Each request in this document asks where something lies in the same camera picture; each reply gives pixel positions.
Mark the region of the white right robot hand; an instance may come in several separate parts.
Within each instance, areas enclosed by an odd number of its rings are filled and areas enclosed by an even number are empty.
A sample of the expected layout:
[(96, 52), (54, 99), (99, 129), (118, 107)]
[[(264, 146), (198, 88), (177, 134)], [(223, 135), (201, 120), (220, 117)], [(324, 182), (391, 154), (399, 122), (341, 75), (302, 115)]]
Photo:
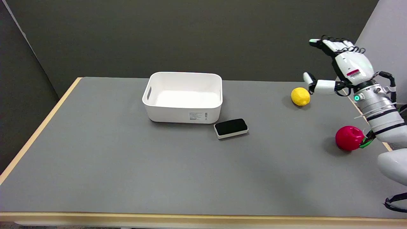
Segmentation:
[(332, 59), (332, 66), (339, 79), (318, 80), (311, 73), (304, 72), (303, 80), (310, 94), (337, 94), (344, 97), (340, 90), (348, 88), (347, 97), (353, 88), (374, 78), (375, 72), (371, 62), (364, 55), (365, 49), (355, 46), (347, 38), (322, 35), (320, 39), (310, 39), (308, 43)]

